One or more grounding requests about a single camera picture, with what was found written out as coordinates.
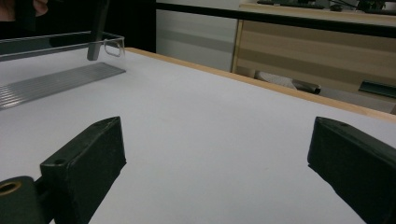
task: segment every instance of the transparent tray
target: transparent tray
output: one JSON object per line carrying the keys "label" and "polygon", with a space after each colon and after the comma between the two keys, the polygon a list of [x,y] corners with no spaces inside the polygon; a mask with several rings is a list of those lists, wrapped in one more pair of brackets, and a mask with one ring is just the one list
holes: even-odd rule
{"label": "transparent tray", "polygon": [[125,72],[122,36],[91,33],[0,41],[0,111]]}

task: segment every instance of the white table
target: white table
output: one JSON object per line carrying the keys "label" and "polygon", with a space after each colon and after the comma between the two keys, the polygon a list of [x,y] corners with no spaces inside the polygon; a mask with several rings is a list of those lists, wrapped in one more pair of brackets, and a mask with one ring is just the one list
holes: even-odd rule
{"label": "white table", "polygon": [[126,74],[0,111],[0,179],[37,179],[70,139],[120,116],[128,163],[91,223],[363,223],[307,166],[314,120],[347,122],[393,147],[395,122],[126,59]]}

